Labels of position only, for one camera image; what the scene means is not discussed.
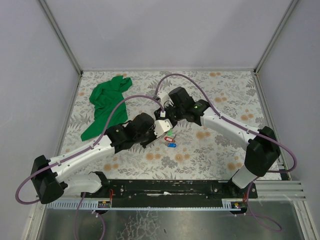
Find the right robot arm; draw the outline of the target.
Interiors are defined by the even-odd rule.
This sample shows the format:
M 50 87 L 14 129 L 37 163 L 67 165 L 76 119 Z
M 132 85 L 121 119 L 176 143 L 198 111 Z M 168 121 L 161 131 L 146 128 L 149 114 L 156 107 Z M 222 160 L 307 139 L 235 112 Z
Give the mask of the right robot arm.
M 161 110 L 155 111 L 156 118 L 167 119 L 172 126 L 178 121 L 187 120 L 228 137 L 245 150 L 243 166 L 223 187 L 230 195 L 243 192 L 250 182 L 263 177 L 281 154 L 279 146 L 274 143 L 276 136 L 271 128 L 265 126 L 258 129 L 230 117 L 223 119 L 206 100 L 194 101 L 183 87 L 177 87 L 169 93 L 161 91 L 155 95 L 155 99 L 165 110 L 165 113 Z

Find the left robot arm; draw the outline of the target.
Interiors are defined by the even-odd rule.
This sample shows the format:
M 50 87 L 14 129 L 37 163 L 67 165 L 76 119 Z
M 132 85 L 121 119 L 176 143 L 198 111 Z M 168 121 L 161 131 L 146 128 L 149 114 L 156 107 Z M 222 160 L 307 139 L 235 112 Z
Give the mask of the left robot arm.
M 60 198 L 71 185 L 67 178 L 81 167 L 103 156 L 110 156 L 133 145 L 146 146 L 157 138 L 156 121 L 143 112 L 133 120 L 117 124 L 105 130 L 102 137 L 68 153 L 47 159 L 44 155 L 37 157 L 32 166 L 32 184 L 42 204 L 51 203 Z

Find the blue key tag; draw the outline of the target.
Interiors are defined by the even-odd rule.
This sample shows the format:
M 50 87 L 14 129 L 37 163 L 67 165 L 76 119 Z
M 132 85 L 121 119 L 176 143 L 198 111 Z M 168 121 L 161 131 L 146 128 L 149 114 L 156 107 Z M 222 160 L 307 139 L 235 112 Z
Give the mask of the blue key tag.
M 173 143 L 173 142 L 170 142 L 166 145 L 167 147 L 169 148 L 176 148 L 177 147 L 177 144 L 176 143 Z

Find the red key tag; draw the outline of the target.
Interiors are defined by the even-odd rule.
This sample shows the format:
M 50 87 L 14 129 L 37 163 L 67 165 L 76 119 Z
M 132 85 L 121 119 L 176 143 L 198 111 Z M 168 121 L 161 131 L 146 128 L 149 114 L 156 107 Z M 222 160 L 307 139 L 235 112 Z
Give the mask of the red key tag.
M 175 142 L 175 138 L 176 138 L 176 135 L 174 135 L 174 136 L 165 136 L 164 140 L 169 142 L 169 143 L 174 143 Z

